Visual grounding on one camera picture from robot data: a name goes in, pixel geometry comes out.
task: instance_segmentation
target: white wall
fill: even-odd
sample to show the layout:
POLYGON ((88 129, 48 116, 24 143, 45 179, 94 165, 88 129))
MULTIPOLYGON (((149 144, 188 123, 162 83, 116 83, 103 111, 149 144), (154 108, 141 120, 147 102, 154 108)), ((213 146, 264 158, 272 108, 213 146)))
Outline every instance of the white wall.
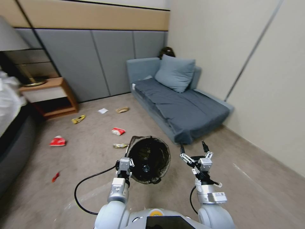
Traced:
POLYGON ((198 88, 224 99, 278 0, 173 0, 168 46, 203 69, 198 88))
POLYGON ((305 176, 305 1, 284 1, 228 102, 225 123, 305 176))
POLYGON ((88 2, 101 2, 128 6, 142 6, 157 9, 170 9, 170 0, 83 0, 88 2))
MULTIPOLYGON (((276 1, 172 1, 168 45, 224 99, 276 1)), ((228 102, 231 130, 305 176, 305 1, 284 1, 228 102)))

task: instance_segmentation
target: backpack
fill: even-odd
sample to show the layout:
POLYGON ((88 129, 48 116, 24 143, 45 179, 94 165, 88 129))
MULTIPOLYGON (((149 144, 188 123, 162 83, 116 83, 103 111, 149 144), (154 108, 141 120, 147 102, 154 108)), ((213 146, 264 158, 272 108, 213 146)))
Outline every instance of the backpack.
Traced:
POLYGON ((164 47, 161 49, 160 53, 159 53, 159 58, 162 59, 163 54, 167 55, 167 56, 171 56, 171 57, 176 57, 174 50, 171 47, 164 47))

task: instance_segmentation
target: trash on floor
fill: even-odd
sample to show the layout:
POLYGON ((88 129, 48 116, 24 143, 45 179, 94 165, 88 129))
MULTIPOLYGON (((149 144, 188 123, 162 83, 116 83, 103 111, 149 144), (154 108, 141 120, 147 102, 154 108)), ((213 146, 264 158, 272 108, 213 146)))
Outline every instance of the trash on floor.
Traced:
POLYGON ((117 143, 114 143, 113 144, 113 147, 114 148, 125 148, 126 146, 128 146, 129 144, 117 144, 117 143))
POLYGON ((126 131, 124 129, 120 129, 120 128, 116 128, 116 127, 112 129, 112 133, 116 134, 116 135, 122 135, 125 132, 126 131))
POLYGON ((59 172, 56 173, 56 175, 52 178, 52 183, 54 183, 58 177, 59 177, 59 172))
POLYGON ((56 136, 53 138, 49 146, 64 146, 66 145, 66 140, 62 136, 56 136))
POLYGON ((117 113, 123 113, 129 111, 129 107, 118 108, 115 110, 117 113))
POLYGON ((103 109, 100 109, 98 110, 98 112, 100 112, 101 114, 104 114, 106 113, 108 110, 106 108, 103 108, 103 109))
POLYGON ((74 118, 74 119, 71 119, 71 120, 74 124, 77 124, 77 123, 81 122, 85 117, 86 117, 85 115, 81 115, 78 118, 74 118))

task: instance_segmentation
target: nightstand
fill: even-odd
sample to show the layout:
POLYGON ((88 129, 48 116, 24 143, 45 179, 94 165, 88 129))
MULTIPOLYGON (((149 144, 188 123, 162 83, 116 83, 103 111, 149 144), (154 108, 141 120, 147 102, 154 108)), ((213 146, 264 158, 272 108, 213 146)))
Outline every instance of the nightstand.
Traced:
POLYGON ((78 103, 64 78, 47 81, 35 87, 21 87, 19 91, 45 119, 77 113, 78 103))

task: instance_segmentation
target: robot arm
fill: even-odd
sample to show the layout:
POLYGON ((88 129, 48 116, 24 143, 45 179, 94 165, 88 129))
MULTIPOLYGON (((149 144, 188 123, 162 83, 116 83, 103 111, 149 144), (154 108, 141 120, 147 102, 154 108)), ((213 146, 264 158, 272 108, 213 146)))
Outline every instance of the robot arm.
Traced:
POLYGON ((221 187, 222 184, 210 179, 209 171, 213 164, 211 160, 213 152, 210 152, 204 141, 202 141, 202 146, 205 152, 204 156, 189 157, 185 154, 182 143, 180 149, 180 158, 192 167, 192 172, 196 177, 195 186, 200 203, 199 222, 212 229, 233 229, 235 225, 232 217, 218 205, 227 202, 227 197, 224 192, 216 192, 214 189, 215 186, 221 187))
POLYGON ((132 175, 134 163, 128 157, 122 157, 116 162, 116 175, 111 184, 111 190, 104 205, 95 220, 95 229, 125 228, 128 224, 130 212, 126 209, 130 186, 129 178, 132 175))

